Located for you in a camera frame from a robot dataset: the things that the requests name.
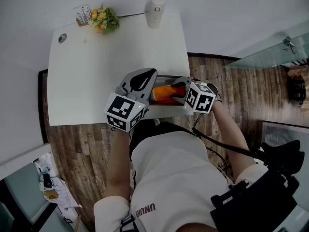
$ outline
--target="white wall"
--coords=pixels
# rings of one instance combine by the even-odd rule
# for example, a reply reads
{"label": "white wall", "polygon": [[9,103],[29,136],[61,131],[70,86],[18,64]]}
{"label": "white wall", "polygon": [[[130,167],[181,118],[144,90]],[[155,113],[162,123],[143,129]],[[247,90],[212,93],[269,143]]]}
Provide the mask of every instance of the white wall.
{"label": "white wall", "polygon": [[[94,8],[104,2],[117,13],[130,13],[142,12],[146,1],[0,0],[0,57],[36,71],[45,69],[53,31],[74,22],[73,7],[88,3]],[[309,0],[167,2],[181,14],[188,52],[244,57],[280,42],[281,35],[276,35],[288,29],[297,36],[293,27],[309,21]]]}
{"label": "white wall", "polygon": [[43,144],[38,73],[0,59],[0,165]]}

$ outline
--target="yellow flower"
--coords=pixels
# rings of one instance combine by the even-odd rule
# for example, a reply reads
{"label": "yellow flower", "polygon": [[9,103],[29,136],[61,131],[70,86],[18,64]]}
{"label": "yellow flower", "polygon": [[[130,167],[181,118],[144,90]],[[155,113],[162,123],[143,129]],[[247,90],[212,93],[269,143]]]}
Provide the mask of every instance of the yellow flower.
{"label": "yellow flower", "polygon": [[98,20],[104,20],[106,18],[106,13],[100,13],[100,15],[98,16]]}

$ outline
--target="black and white marker cube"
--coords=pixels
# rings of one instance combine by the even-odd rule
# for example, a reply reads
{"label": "black and white marker cube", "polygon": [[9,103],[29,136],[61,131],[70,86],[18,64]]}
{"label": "black and white marker cube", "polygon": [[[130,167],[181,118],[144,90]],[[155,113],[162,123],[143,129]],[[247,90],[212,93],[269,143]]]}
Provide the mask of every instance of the black and white marker cube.
{"label": "black and white marker cube", "polygon": [[206,83],[191,83],[184,108],[194,112],[208,114],[211,111],[215,97],[216,95]]}
{"label": "black and white marker cube", "polygon": [[107,123],[129,132],[144,116],[143,103],[111,93],[105,106]]}

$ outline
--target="flower bouquet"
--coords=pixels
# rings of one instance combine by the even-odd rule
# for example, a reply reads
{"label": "flower bouquet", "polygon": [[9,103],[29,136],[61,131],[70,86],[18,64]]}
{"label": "flower bouquet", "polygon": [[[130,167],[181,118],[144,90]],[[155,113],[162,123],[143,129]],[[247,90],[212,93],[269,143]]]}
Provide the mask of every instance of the flower bouquet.
{"label": "flower bouquet", "polygon": [[119,28],[119,18],[112,8],[101,7],[92,11],[89,25],[93,26],[96,32],[109,34]]}

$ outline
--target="orange object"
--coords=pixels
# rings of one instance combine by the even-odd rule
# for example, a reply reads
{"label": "orange object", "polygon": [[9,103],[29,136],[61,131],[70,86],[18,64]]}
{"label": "orange object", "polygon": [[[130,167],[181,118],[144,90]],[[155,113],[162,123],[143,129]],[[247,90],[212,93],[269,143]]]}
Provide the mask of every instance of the orange object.
{"label": "orange object", "polygon": [[184,97],[185,96],[185,86],[183,87],[170,87],[161,86],[153,88],[153,98],[158,104],[174,104],[177,105],[178,102],[173,100],[172,96]]}

